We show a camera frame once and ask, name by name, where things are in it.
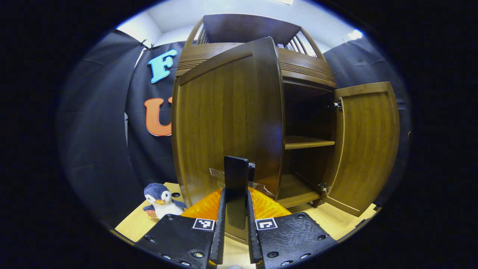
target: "wooden cabinet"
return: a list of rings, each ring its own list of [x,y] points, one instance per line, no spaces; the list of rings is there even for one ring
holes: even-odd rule
[[[390,83],[335,89],[324,59],[277,47],[275,32],[229,46],[207,43],[219,38],[214,28],[195,41],[204,44],[191,45],[196,26],[180,59],[172,106],[174,163],[186,205],[224,184],[215,171],[224,171],[223,158],[232,155],[255,163],[254,181],[286,208],[321,199],[355,216],[364,212],[397,153]],[[191,55],[207,58],[191,64]],[[330,107],[334,102],[340,108]],[[228,223],[226,234],[247,238]]]

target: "cabinet door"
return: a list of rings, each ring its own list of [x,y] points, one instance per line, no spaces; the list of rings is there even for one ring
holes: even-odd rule
[[[172,105],[173,156],[188,207],[222,187],[224,156],[256,164],[275,194],[283,151],[282,76],[272,38],[220,53],[180,76]]]
[[[331,166],[324,175],[327,203],[360,216],[391,173],[398,149],[399,117],[389,82],[337,89],[337,132]]]

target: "penguin plush toy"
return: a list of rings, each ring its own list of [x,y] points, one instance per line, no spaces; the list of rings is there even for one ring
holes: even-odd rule
[[[163,184],[151,183],[144,188],[144,197],[151,205],[143,207],[150,218],[161,219],[166,214],[181,215],[186,205],[173,200],[171,192]]]

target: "blue letter f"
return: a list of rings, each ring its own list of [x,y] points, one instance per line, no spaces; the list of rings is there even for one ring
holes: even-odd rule
[[[170,56],[176,54],[178,54],[178,52],[175,49],[172,49],[148,62],[148,65],[151,65],[152,69],[151,83],[155,83],[169,75],[169,70],[164,70],[164,67],[173,66],[173,59]]]

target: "dark fabric backdrop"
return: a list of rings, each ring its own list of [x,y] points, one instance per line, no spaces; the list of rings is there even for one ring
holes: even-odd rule
[[[144,201],[124,132],[128,86],[143,48],[123,32],[108,34],[70,74],[56,115],[66,177],[93,215],[112,227]]]
[[[366,37],[348,41],[324,53],[332,68],[338,88],[389,81],[395,92],[400,116],[400,141],[389,180],[374,204],[382,206],[390,197],[405,172],[409,155],[408,133],[412,130],[410,99],[397,70]]]
[[[174,76],[184,43],[175,42],[145,50],[131,78],[125,110],[128,115],[128,150],[134,171],[143,187],[153,182],[177,183],[171,136],[154,136],[148,132],[144,102],[162,98],[164,103],[160,106],[159,121],[161,125],[171,122],[171,104],[168,98],[173,96]],[[177,50],[178,54],[172,57],[173,66],[168,68],[170,74],[151,83],[152,69],[148,62],[171,49]]]

